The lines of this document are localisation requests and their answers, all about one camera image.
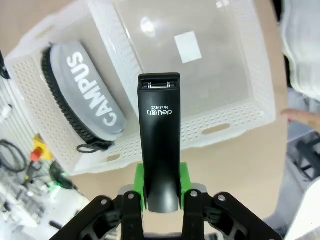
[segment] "cable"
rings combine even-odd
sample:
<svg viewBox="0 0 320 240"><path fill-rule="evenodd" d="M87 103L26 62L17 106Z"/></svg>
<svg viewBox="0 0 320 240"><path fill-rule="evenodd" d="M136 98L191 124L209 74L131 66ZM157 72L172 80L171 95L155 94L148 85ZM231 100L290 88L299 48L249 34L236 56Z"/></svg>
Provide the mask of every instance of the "cable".
<svg viewBox="0 0 320 240"><path fill-rule="evenodd" d="M26 159L23 152L13 143L7 141L7 140L0 140L0 146L6 148L10 154L12 155L12 158L17 163L18 167L14 167L9 164L9 162L6 160L5 156L0 152L0 167L4 167L7 171L12 173L21 173L24 172L28 167L28 160ZM17 151L20 155L20 159L17 157L17 154L15 151Z"/></svg>

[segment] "black bracket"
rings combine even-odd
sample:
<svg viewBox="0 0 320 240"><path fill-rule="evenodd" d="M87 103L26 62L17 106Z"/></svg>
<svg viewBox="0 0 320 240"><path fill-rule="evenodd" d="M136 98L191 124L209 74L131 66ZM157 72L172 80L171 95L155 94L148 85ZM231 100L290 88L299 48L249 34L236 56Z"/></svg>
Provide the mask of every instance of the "black bracket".
<svg viewBox="0 0 320 240"><path fill-rule="evenodd" d="M282 239L227 192L211 197L208 193L191 189L184 195L184 200L182 234L176 237L177 240L203 240L204 222L223 233L225 240ZM146 239L141 196L137 192L126 192L114 200L106 196L96 197L51 240L102 240L119 224L122 240Z"/></svg>
<svg viewBox="0 0 320 240"><path fill-rule="evenodd" d="M315 150L315 146L320 144L320 137L312 140L309 143L299 141L296 145L296 149L300 155L298 160L293 160L293 164L298 168L299 172L309 181L312 182L320 176L320 155ZM306 159L308 165L303 166L303 160ZM309 175L307 170L313 169L313 175Z"/></svg>

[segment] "screw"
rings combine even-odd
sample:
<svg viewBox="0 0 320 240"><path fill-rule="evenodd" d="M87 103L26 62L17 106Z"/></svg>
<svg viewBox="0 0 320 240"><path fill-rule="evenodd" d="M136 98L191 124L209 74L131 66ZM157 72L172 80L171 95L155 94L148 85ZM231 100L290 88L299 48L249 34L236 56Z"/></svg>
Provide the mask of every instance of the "screw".
<svg viewBox="0 0 320 240"><path fill-rule="evenodd" d="M107 202L108 202L108 200L107 200L107 199L103 199L103 200L101 201L101 205L106 205L106 204L107 204Z"/></svg>
<svg viewBox="0 0 320 240"><path fill-rule="evenodd" d="M192 191L190 195L191 195L191 197L196 197L196 196L198 196L198 193L196 191Z"/></svg>
<svg viewBox="0 0 320 240"><path fill-rule="evenodd" d="M219 195L218 199L219 199L219 201L224 202L226 200L226 197L223 195Z"/></svg>

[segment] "person's hand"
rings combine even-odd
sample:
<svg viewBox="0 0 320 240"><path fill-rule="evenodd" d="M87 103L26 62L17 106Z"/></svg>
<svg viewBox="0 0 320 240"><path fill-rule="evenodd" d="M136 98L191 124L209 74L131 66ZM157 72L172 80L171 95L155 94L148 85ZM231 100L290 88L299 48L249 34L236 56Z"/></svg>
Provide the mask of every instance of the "person's hand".
<svg viewBox="0 0 320 240"><path fill-rule="evenodd" d="M282 116L286 116L290 120L300 122L314 128L320 132L320 114L301 110L286 109L281 112Z"/></svg>

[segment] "table surface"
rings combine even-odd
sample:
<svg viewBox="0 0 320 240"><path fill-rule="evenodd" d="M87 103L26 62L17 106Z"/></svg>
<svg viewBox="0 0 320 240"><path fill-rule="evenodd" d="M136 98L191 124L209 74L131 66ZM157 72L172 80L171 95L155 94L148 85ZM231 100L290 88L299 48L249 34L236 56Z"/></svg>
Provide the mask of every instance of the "table surface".
<svg viewBox="0 0 320 240"><path fill-rule="evenodd" d="M191 181L204 184L211 195L229 192L260 218L273 214L278 202L287 149L287 121L279 113L287 106L287 83L281 38L270 1L254 0L270 61L277 119L232 140L181 153ZM24 34L48 14L71 0L2 0L0 48L4 56ZM92 200L98 195L117 196L124 185L133 184L136 164L100 174L72 177L79 189ZM180 232L183 213L144 213L145 232Z"/></svg>

